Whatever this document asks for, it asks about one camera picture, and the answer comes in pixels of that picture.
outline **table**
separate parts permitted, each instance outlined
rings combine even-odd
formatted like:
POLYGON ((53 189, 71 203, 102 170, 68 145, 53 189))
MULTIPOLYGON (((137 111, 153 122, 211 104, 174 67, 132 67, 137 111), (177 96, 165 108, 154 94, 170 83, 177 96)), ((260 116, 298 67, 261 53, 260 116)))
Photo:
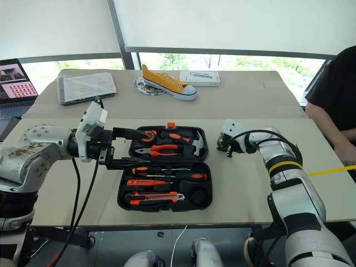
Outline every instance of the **table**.
MULTIPOLYGON (((304 158, 304 170, 314 172, 342 166, 316 125, 309 119, 236 119, 246 129, 276 126, 291 142, 298 144, 304 158)), ((205 210, 188 212, 161 211, 158 213, 126 211, 117 204, 118 185, 122 171, 108 171, 100 166, 82 226, 164 226, 164 225, 239 225, 267 224, 272 221, 266 197, 271 192, 269 175, 258 153, 226 154, 215 149, 216 139, 224 120, 175 120, 177 125, 198 126, 204 129, 209 146, 206 163, 212 173, 213 201, 205 210)), ((19 140, 29 127, 51 123, 77 127, 77 118, 23 119, 0 149, 19 140)), ((137 128, 142 125, 165 125, 166 120, 108 119, 106 129, 137 128)), ((127 156, 129 141, 113 142, 115 158, 127 156)), ((82 177, 79 201, 81 206, 88 189, 94 162, 77 160, 82 177)), ((356 219, 356 184, 347 172, 311 177, 327 209, 327 221, 356 219)), ((65 226, 70 223, 76 192, 76 177, 71 161, 57 161, 50 169, 39 191, 33 226, 65 226)))
MULTIPOLYGON (((276 71, 220 71, 219 87, 197 87, 194 101, 180 101, 168 95, 145 96, 133 89, 142 71, 63 70, 60 75, 81 75, 109 71, 119 93, 103 99, 108 118, 307 118, 299 103, 276 71)), ((168 71, 179 78, 179 71, 168 71)), ((58 104, 53 81, 36 99, 23 118, 81 117, 88 103, 58 104)))

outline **paper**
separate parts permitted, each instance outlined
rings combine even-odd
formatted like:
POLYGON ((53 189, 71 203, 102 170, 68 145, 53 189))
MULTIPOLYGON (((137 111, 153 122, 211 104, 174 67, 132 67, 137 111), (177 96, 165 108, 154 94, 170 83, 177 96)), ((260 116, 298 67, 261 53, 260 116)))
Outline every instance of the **paper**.
POLYGON ((112 76, 108 72, 64 77, 63 89, 65 102, 116 93, 112 76))

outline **hammer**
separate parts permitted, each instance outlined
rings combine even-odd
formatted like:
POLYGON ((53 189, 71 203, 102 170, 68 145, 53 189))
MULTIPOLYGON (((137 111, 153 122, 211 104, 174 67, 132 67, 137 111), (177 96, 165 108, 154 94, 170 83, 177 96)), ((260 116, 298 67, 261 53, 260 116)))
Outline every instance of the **hammer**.
POLYGON ((193 155, 199 157, 199 152, 204 146, 204 140, 198 131, 196 133, 198 134, 197 140, 190 137, 185 137, 183 135, 178 135, 176 133, 169 133, 169 132, 162 132, 161 137, 174 140, 175 144, 195 146, 195 152, 193 153, 193 155))

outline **laptop screen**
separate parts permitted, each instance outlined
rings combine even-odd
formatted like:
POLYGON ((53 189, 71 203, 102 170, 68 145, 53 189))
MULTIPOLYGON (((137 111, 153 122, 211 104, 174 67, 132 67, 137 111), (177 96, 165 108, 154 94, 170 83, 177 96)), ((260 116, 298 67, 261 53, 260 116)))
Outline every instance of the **laptop screen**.
POLYGON ((0 104, 34 101, 37 96, 18 59, 0 60, 0 104))

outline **white box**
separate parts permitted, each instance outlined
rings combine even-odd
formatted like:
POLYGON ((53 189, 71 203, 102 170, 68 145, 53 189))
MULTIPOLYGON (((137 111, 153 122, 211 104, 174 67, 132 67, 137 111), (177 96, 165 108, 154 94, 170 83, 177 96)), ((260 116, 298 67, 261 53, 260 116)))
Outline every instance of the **white box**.
POLYGON ((181 71, 179 80, 193 86, 220 85, 220 77, 217 71, 181 71))

